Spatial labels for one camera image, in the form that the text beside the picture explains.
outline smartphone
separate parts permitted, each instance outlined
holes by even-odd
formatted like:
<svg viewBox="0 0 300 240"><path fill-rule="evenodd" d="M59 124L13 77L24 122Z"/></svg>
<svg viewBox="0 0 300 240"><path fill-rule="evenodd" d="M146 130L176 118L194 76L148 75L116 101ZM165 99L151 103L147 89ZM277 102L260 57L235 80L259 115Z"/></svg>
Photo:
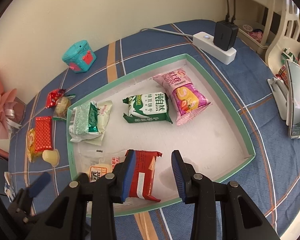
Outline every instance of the smartphone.
<svg viewBox="0 0 300 240"><path fill-rule="evenodd" d="M289 94L287 98L287 125L290 138L300 138L300 66L286 60Z"/></svg>

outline teal container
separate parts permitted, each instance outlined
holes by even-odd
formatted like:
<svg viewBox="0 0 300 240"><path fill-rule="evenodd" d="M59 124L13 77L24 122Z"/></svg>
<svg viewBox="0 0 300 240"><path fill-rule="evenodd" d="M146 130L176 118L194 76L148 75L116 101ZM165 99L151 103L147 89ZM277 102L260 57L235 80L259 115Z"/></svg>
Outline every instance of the teal container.
<svg viewBox="0 0 300 240"><path fill-rule="evenodd" d="M62 60L75 73L88 71L96 59L86 40L76 42L62 56Z"/></svg>

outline metal bolt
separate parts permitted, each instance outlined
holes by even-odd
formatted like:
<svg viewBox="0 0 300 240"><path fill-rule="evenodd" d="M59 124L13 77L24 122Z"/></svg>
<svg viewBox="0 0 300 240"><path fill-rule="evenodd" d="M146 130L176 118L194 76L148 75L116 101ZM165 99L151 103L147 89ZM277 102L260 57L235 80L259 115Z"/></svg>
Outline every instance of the metal bolt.
<svg viewBox="0 0 300 240"><path fill-rule="evenodd" d="M202 175L201 173L195 173L195 174L193 175L193 177L194 177L195 179L202 179L202 178L203 178L203 175Z"/></svg>
<svg viewBox="0 0 300 240"><path fill-rule="evenodd" d="M107 173L105 176L106 176L106 179L113 179L114 178L113 173Z"/></svg>
<svg viewBox="0 0 300 240"><path fill-rule="evenodd" d="M77 182L77 181L71 181L70 183L69 183L69 187L72 187L72 188L74 188L74 187L77 187L79 185L79 182Z"/></svg>
<svg viewBox="0 0 300 240"><path fill-rule="evenodd" d="M238 186L239 186L239 183L236 182L236 181L234 181L234 180L231 180L231 181L230 181L230 186L231 186L231 187L238 187Z"/></svg>

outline power strip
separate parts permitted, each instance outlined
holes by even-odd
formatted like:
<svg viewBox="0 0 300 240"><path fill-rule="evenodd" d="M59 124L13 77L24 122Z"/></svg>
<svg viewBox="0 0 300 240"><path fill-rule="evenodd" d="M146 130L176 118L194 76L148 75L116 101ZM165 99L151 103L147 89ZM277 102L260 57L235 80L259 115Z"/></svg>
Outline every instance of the power strip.
<svg viewBox="0 0 300 240"><path fill-rule="evenodd" d="M193 35L193 45L209 53L223 64L228 65L234 61L235 54L237 53L236 49L230 48L229 50L224 51L213 44L213 38L212 35L205 32L196 33Z"/></svg>

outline white and green wrapper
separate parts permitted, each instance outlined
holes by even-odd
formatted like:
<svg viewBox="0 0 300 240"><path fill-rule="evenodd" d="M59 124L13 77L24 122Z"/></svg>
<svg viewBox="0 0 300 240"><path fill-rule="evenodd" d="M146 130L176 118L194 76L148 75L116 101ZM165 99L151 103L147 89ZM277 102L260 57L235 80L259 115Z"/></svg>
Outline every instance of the white and green wrapper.
<svg viewBox="0 0 300 240"><path fill-rule="evenodd" d="M169 117L168 96L166 93L157 92L128 97L122 100L129 105L128 115L123 114L128 123L168 121Z"/></svg>

